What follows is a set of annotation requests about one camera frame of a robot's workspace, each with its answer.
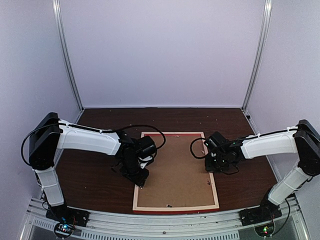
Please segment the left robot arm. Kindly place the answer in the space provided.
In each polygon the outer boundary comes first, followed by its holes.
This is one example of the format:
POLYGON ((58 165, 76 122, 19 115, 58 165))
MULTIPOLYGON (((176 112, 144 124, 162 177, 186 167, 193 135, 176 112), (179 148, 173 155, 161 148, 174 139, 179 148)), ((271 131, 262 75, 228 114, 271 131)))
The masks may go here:
POLYGON ((48 208, 61 222, 72 218, 56 173, 58 150, 80 150, 113 156, 115 169, 136 186, 143 187, 157 147, 150 136, 132 138, 124 128, 99 129, 74 124, 48 113, 22 141, 29 144, 29 155, 22 160, 35 171, 47 199, 48 208))

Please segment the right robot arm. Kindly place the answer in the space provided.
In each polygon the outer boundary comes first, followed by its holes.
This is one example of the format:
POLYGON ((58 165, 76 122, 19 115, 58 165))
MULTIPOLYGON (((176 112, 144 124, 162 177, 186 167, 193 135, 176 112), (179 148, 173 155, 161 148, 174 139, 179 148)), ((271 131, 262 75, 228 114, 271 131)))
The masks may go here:
POLYGON ((226 139, 216 131, 205 141, 205 169, 226 173, 242 160, 266 156, 292 164, 285 175, 265 195, 256 210, 259 220, 268 220, 287 197, 320 174, 320 134, 306 120, 283 130, 226 139))

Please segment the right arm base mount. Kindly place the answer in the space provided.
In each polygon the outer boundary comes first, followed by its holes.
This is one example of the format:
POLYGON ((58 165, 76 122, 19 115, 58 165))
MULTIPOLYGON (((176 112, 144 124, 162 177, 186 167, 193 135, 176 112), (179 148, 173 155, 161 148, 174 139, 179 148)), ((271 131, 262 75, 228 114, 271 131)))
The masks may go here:
POLYGON ((275 205, 267 199, 263 199, 257 207, 245 208, 239 211, 242 226, 268 222, 281 216, 282 212, 279 205, 275 205))

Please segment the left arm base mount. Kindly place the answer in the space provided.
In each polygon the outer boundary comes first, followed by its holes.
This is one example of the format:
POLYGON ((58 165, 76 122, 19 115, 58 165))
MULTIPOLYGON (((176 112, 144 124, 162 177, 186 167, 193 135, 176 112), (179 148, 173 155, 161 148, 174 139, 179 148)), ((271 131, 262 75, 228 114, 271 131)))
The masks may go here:
POLYGON ((72 226, 86 227, 90 213, 86 210, 70 208, 64 202, 58 206, 48 205, 45 217, 72 226))

